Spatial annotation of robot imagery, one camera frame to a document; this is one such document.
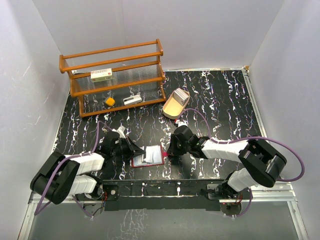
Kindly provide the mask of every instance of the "robotic arm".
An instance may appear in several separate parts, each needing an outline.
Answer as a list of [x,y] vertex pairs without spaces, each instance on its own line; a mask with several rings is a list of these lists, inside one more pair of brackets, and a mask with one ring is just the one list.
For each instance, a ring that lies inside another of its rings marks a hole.
[[211,192],[228,198],[258,184],[272,188],[287,163],[286,158],[265,140],[218,144],[207,136],[197,137],[186,125],[181,125],[171,135],[167,154],[182,156],[186,153],[196,158],[227,159],[244,165]]

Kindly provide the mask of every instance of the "yellow tray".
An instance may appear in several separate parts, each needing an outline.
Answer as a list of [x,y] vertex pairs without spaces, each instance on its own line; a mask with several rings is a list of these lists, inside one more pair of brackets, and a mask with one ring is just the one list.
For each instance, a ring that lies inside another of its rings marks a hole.
[[174,93],[172,93],[169,99],[166,101],[166,103],[163,106],[163,115],[165,115],[167,118],[170,118],[170,119],[177,119],[177,117],[180,115],[180,113],[185,109],[185,107],[189,103],[190,93],[187,91],[184,91],[184,92],[189,96],[186,103],[182,106],[180,103],[177,102],[177,100],[174,99]]

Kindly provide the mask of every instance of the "metal frame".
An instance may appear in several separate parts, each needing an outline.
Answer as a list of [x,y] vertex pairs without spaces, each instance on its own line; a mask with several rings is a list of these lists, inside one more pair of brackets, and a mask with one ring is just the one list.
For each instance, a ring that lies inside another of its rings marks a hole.
[[[177,69],[177,70],[167,70],[165,72],[176,72],[176,71],[222,71],[222,70],[241,70],[246,87],[248,89],[249,97],[253,106],[254,113],[257,118],[257,122],[261,131],[261,135],[266,137],[266,131],[261,119],[261,115],[259,113],[259,109],[253,94],[253,90],[251,87],[251,82],[248,76],[247,71],[243,67],[239,68],[193,68],[193,69]],[[291,213],[291,218],[297,232],[297,236],[299,240],[308,240],[308,234],[303,223],[298,204],[296,194],[290,182],[276,182],[273,188],[267,188],[261,185],[251,187],[252,190],[252,201],[253,202],[287,202],[289,211]],[[32,193],[29,199],[28,208],[26,211],[25,218],[23,220],[23,224],[21,227],[21,231],[18,237],[18,240],[27,240],[30,234],[30,230],[32,227],[32,223],[34,220],[34,213],[36,210],[36,205],[40,200],[40,195],[36,193]],[[234,200],[222,199],[219,200],[220,203],[228,203],[234,202]],[[63,201],[64,204],[75,204],[71,197],[65,199]],[[83,201],[85,204],[101,204],[99,200],[90,200]]]

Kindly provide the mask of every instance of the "white box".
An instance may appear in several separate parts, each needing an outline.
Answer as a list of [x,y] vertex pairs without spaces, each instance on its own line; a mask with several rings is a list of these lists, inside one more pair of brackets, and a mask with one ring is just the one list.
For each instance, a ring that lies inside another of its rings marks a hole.
[[113,79],[113,75],[112,75],[111,68],[91,71],[91,81],[93,83],[112,80],[112,79]]

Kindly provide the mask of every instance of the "wooden rack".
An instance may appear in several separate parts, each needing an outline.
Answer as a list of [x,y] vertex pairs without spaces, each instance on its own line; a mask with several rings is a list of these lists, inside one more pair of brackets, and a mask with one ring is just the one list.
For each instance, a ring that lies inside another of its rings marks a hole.
[[[70,95],[78,98],[79,112],[83,118],[165,102],[165,75],[160,61],[163,54],[163,48],[157,39],[97,51],[60,55],[59,69],[62,74],[67,72],[69,76]],[[112,68],[112,80],[91,81],[91,71],[106,68]],[[122,99],[130,97],[132,93],[139,93],[142,102],[124,106]],[[112,107],[104,103],[110,96],[115,99],[115,105]]]

